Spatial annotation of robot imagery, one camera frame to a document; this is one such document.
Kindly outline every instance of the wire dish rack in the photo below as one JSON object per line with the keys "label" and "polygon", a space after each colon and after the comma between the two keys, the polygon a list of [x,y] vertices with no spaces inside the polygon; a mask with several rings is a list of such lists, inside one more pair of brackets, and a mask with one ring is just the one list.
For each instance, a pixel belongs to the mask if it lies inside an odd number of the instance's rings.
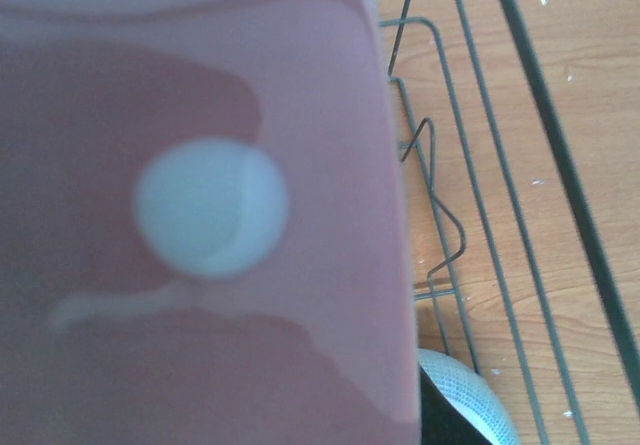
{"label": "wire dish rack", "polygon": [[[523,207],[521,206],[518,192],[516,190],[515,180],[507,159],[507,154],[505,153],[505,146],[501,138],[500,128],[496,120],[487,83],[483,75],[483,66],[478,56],[478,51],[464,2],[463,0],[453,1],[455,2],[457,9],[464,42],[466,43],[466,49],[473,67],[473,74],[475,76],[475,81],[477,82],[482,106],[486,114],[489,132],[499,161],[502,178],[508,192],[510,205],[515,216],[517,228],[524,247],[528,268],[531,273],[535,293],[539,301],[541,314],[548,331],[553,356],[559,371],[559,376],[561,377],[561,385],[558,385],[562,386],[566,393],[566,398],[570,408],[570,412],[567,413],[570,413],[575,424],[576,436],[579,438],[580,443],[590,443],[588,427],[581,410],[576,387],[572,381],[571,370],[565,357],[565,351],[561,345],[558,328],[554,320],[548,293],[545,289],[540,266],[536,258],[536,251],[534,250],[531,234],[527,228]],[[505,267],[503,259],[498,253],[492,220],[490,219],[490,214],[487,212],[487,207],[483,198],[483,190],[481,189],[480,181],[478,180],[476,165],[471,153],[469,136],[467,134],[467,128],[465,127],[465,121],[463,119],[463,113],[460,106],[460,97],[456,93],[456,85],[454,83],[451,71],[452,66],[448,58],[447,50],[445,49],[443,38],[436,23],[431,21],[428,17],[410,15],[409,11],[411,2],[412,0],[403,0],[399,17],[392,20],[383,20],[380,22],[380,26],[383,29],[391,29],[394,33],[393,47],[388,63],[389,81],[399,94],[400,103],[410,128],[410,139],[400,143],[400,158],[404,162],[408,157],[410,157],[410,154],[415,153],[417,155],[422,179],[424,180],[426,190],[428,191],[428,200],[431,205],[433,220],[435,222],[435,227],[437,229],[437,234],[440,239],[440,245],[444,256],[444,260],[433,266],[426,274],[425,290],[420,293],[416,293],[415,300],[431,301],[432,310],[438,323],[444,351],[447,354],[451,354],[452,347],[450,344],[450,337],[447,333],[445,320],[443,318],[444,312],[442,300],[448,295],[454,297],[457,307],[457,315],[459,315],[461,321],[471,364],[475,371],[482,375],[484,371],[481,368],[480,360],[478,358],[478,348],[474,341],[471,321],[465,307],[465,297],[461,291],[459,271],[456,263],[456,261],[467,251],[467,235],[465,233],[465,226],[468,224],[463,224],[456,216],[455,211],[453,210],[455,207],[450,207],[448,204],[444,203],[444,200],[439,196],[438,188],[435,184],[434,177],[437,166],[437,124],[428,116],[421,117],[414,113],[415,107],[412,106],[412,102],[410,100],[407,81],[395,74],[396,60],[402,48],[403,36],[409,26],[426,27],[432,36],[435,46],[434,53],[437,53],[440,71],[444,77],[444,83],[446,85],[446,91],[453,114],[453,121],[464,157],[464,166],[468,173],[473,198],[481,221],[482,231],[486,240],[486,245],[489,249],[496,283],[499,287],[508,325],[513,338],[513,344],[515,346],[515,353],[521,369],[524,385],[526,387],[532,416],[535,421],[537,436],[541,443],[550,443],[551,439],[548,432],[548,426],[545,423],[545,419],[541,411],[541,397],[536,391],[532,365],[530,364],[530,359],[528,358],[527,350],[522,338],[523,325],[519,323],[514,311],[514,304],[504,271]],[[579,232],[582,247],[591,268],[596,290],[599,294],[608,324],[613,333],[615,344],[626,372],[626,377],[635,400],[637,411],[640,411],[640,360],[638,358],[638,350],[636,348],[632,329],[626,318],[621,298],[612,272],[607,263],[605,252],[599,239],[593,218],[590,214],[586,197],[572,161],[567,142],[564,138],[558,115],[554,109],[549,90],[545,84],[540,65],[538,64],[532,42],[528,36],[528,32],[516,0],[500,0],[500,4],[513,41],[516,45],[522,68],[525,72],[540,121],[555,160],[558,174],[561,177],[564,192],[571,207],[575,226]],[[444,280],[447,286],[441,286],[443,282],[442,279],[438,281],[435,278],[438,273],[448,274],[447,279]]]}

